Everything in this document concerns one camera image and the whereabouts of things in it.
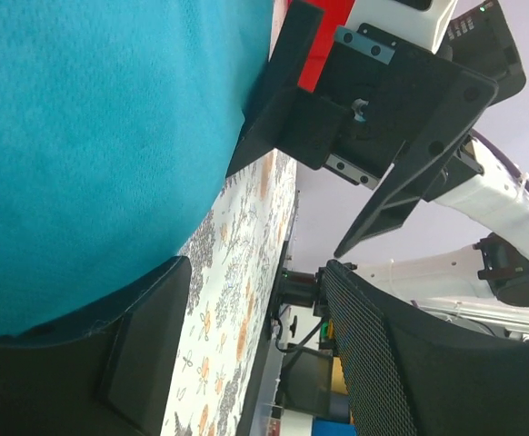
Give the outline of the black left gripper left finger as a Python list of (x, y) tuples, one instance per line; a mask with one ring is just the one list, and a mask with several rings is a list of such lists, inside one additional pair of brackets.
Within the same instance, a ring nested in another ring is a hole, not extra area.
[(191, 281), (178, 256), (84, 308), (0, 337), (0, 435), (157, 435)]

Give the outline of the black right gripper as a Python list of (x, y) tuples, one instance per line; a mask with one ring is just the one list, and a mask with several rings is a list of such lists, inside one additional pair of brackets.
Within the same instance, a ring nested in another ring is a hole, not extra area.
[(334, 250), (397, 230), (421, 202), (474, 177), (470, 128), (498, 83), (371, 25), (340, 26), (321, 73), (321, 96), (298, 85), (324, 12), (294, 1), (252, 93), (228, 177), (277, 149), (318, 170), (354, 170), (374, 191)]

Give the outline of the teal t shirt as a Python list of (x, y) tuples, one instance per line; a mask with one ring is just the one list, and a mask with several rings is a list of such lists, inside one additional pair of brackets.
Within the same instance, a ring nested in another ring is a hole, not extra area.
[(270, 1), (0, 1), (0, 336), (175, 255), (224, 183)]

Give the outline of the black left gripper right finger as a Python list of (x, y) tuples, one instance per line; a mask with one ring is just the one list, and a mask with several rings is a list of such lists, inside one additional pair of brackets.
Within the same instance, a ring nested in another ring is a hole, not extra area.
[(322, 287), (360, 435), (529, 435), (529, 343), (473, 332), (336, 260)]

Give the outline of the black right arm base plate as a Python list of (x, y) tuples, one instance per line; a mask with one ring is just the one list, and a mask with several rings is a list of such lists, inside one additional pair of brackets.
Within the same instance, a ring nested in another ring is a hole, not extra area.
[[(302, 352), (306, 343), (329, 324), (330, 315), (326, 291), (323, 289), (325, 267), (320, 267), (316, 273), (294, 272), (282, 267), (274, 278), (271, 300), (267, 308), (270, 318), (271, 331), (278, 327), (278, 334), (274, 337), (274, 346), (282, 354)], [(285, 306), (298, 306), (313, 309), (314, 316), (319, 319), (315, 327), (295, 346), (282, 348), (280, 339), (284, 332), (281, 320), (281, 309)]]

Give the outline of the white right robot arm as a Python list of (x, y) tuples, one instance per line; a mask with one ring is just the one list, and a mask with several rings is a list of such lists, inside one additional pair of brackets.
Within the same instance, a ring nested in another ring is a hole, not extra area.
[(272, 150), (372, 191), (335, 249), (400, 228), (434, 202), (488, 229), (479, 242), (408, 262), (363, 265), (373, 286), (432, 315), (529, 336), (529, 180), (474, 130), (520, 92), (524, 71), (501, 6), (461, 16), (452, 1), (293, 1), (229, 165)]

